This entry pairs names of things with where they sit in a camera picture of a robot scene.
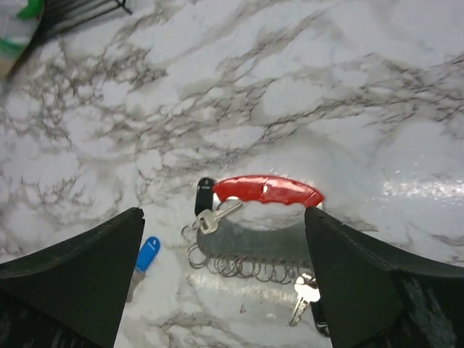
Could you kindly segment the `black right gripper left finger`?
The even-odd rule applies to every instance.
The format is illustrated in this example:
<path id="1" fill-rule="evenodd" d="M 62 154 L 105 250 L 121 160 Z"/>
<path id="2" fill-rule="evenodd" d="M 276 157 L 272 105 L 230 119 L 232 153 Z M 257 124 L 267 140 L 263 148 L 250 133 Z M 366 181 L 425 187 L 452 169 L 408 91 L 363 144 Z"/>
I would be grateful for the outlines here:
<path id="1" fill-rule="evenodd" d="M 1 264 L 2 347 L 113 347 L 144 232 L 130 208 Z"/>

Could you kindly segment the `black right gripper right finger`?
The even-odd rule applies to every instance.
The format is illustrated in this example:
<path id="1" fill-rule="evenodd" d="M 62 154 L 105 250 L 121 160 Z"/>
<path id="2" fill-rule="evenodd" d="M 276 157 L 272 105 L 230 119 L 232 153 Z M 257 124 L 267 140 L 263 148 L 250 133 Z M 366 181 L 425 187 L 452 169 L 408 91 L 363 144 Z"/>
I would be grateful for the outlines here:
<path id="1" fill-rule="evenodd" d="M 462 347 L 463 268 L 406 252 L 316 207 L 307 245 L 334 347 Z"/>

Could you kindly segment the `red handled key organizer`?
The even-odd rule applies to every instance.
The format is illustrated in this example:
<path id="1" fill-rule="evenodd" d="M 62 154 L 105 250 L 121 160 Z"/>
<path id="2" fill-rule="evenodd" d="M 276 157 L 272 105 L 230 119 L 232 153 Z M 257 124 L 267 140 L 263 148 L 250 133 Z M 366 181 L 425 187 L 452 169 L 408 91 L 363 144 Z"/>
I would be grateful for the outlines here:
<path id="1" fill-rule="evenodd" d="M 312 186 L 275 175 L 242 175 L 215 181 L 214 200 L 223 204 L 235 202 L 300 204 L 305 208 L 322 208 L 324 196 Z M 182 236 L 192 231 L 195 240 L 187 250 L 193 269 L 206 268 L 225 278 L 255 278 L 260 282 L 286 285 L 302 273 L 314 273 L 305 223 L 299 222 L 268 231 L 247 228 L 228 220 L 219 222 L 218 229 L 203 234 L 196 221 L 183 228 Z"/>

